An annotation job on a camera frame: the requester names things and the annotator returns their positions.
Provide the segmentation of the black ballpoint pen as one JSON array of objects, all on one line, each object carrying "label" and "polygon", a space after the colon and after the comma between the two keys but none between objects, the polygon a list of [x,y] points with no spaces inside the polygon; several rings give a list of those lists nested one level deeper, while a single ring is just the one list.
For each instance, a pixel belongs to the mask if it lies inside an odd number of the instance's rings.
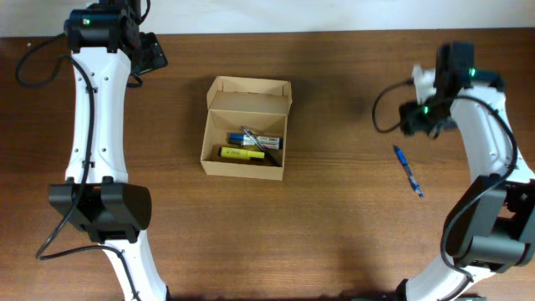
[{"label": "black ballpoint pen", "polygon": [[282,164],[266,149],[257,139],[257,137],[246,127],[242,127],[244,135],[246,135],[260,151],[264,153],[265,158],[276,167],[281,167]]}]

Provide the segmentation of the brown cardboard box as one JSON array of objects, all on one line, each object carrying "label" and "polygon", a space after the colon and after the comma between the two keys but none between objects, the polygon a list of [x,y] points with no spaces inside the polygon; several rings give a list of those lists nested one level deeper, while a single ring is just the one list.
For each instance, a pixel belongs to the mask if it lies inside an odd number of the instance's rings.
[{"label": "brown cardboard box", "polygon": [[[206,94],[208,114],[201,149],[201,166],[207,175],[281,181],[285,165],[288,115],[292,86],[285,80],[218,76]],[[250,130],[257,138],[278,138],[269,152],[277,160],[250,161],[224,158],[223,149],[237,148],[230,135]]]}]

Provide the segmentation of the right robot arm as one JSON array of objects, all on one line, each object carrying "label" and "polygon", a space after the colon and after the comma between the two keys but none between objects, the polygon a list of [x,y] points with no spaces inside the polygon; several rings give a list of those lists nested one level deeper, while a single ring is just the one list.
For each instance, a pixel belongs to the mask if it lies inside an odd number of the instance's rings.
[{"label": "right robot arm", "polygon": [[534,173],[522,158],[506,112],[501,75],[475,66],[471,43],[450,42],[436,66],[415,66],[416,99],[400,107],[405,135],[461,133],[471,184],[444,222],[440,253],[401,282],[398,300],[455,300],[477,282],[534,256]]}]

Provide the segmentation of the blue ballpoint pen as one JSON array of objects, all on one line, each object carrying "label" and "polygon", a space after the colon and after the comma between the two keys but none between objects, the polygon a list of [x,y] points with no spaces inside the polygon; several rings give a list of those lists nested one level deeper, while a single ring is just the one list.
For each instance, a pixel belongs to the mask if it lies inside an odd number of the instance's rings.
[{"label": "blue ballpoint pen", "polygon": [[408,181],[410,183],[410,186],[411,186],[411,189],[420,197],[420,198],[423,198],[424,197],[424,193],[423,191],[421,190],[421,187],[419,185],[419,183],[417,182],[417,180],[415,179],[414,177],[414,174],[412,173],[411,169],[410,169],[410,166],[409,166],[409,163],[408,161],[406,160],[405,158],[405,155],[403,153],[403,151],[401,150],[401,148],[399,148],[399,146],[397,145],[394,145],[393,146],[393,149],[394,149],[394,153],[396,154],[396,157],[399,161],[399,163],[402,165],[404,171],[405,171],[405,174],[407,175],[408,177]]}]

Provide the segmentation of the yellow highlighter marker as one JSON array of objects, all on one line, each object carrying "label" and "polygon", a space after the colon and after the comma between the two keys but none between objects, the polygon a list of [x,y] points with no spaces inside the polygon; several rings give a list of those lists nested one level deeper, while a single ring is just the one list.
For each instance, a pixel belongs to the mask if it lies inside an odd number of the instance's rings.
[{"label": "yellow highlighter marker", "polygon": [[217,154],[220,157],[247,161],[263,161],[265,153],[255,150],[238,149],[231,147],[220,147]]}]

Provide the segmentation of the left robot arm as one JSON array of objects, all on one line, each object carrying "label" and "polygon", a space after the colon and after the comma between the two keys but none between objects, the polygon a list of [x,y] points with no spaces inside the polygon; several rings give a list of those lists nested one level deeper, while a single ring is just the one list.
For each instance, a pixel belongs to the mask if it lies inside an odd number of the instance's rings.
[{"label": "left robot arm", "polygon": [[128,182],[124,155],[125,92],[130,77],[154,69],[161,55],[139,26],[148,7],[138,1],[98,1],[65,21],[74,66],[75,120],[63,184],[49,188],[62,225],[85,232],[91,250],[112,263],[127,300],[167,300],[170,293],[151,254],[151,197]]}]

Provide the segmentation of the blue capped whiteboard marker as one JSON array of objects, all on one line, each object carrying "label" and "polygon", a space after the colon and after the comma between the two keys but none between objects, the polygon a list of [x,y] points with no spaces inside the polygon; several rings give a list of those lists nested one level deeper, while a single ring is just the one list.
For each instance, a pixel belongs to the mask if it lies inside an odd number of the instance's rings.
[{"label": "blue capped whiteboard marker", "polygon": [[[228,136],[228,143],[231,144],[231,145],[240,145],[240,142],[245,138],[247,137],[246,135],[244,134],[230,134]],[[273,137],[273,136],[264,136],[264,137],[272,137],[272,138],[280,138],[280,139],[283,139],[282,137]]]}]

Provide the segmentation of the black capped whiteboard marker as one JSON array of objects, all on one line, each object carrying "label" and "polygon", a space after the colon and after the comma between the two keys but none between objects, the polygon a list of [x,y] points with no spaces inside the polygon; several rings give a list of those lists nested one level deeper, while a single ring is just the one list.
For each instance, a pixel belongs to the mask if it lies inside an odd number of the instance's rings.
[{"label": "black capped whiteboard marker", "polygon": [[[283,148],[283,139],[280,138],[272,138],[272,137],[263,137],[258,136],[257,141],[259,144],[266,148],[266,149],[272,149],[272,150],[281,150]],[[241,142],[240,145],[242,146],[256,146],[255,142],[251,140],[250,138],[245,137]]]}]

